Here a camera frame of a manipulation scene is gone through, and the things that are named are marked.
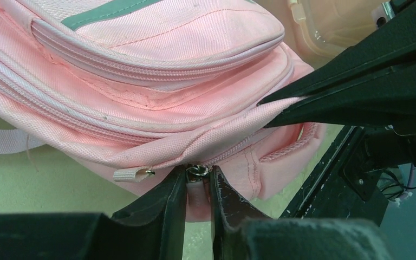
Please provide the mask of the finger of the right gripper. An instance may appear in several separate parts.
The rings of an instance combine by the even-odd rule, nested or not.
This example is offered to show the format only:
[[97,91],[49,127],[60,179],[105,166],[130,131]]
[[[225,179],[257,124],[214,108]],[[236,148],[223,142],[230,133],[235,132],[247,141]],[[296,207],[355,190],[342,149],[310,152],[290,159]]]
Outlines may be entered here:
[[416,135],[416,62],[382,69],[303,96],[266,127],[304,122],[392,126],[398,135]]
[[391,66],[416,63],[416,1],[323,67],[263,98],[259,105],[314,95]]

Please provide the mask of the pink student backpack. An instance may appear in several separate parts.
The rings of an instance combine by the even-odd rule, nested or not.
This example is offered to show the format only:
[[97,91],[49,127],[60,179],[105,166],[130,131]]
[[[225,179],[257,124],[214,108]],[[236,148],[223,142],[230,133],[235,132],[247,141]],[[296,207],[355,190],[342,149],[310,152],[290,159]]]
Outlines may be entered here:
[[265,127],[297,98],[260,100],[312,72],[284,35],[254,1],[0,1],[0,154],[47,144],[139,195],[218,165],[267,199],[326,134]]

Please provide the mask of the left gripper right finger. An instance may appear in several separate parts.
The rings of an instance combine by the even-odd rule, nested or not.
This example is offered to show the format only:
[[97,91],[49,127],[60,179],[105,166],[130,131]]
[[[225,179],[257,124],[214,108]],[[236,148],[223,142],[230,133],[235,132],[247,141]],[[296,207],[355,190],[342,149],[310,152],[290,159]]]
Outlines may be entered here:
[[362,219],[273,219],[210,173],[213,259],[393,259],[387,239]]

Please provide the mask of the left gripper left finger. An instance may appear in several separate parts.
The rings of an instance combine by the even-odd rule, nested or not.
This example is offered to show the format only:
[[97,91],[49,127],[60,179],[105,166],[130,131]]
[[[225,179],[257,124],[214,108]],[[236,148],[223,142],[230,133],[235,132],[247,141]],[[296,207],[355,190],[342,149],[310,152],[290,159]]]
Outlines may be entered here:
[[146,194],[103,213],[0,214],[0,259],[181,259],[185,166]]

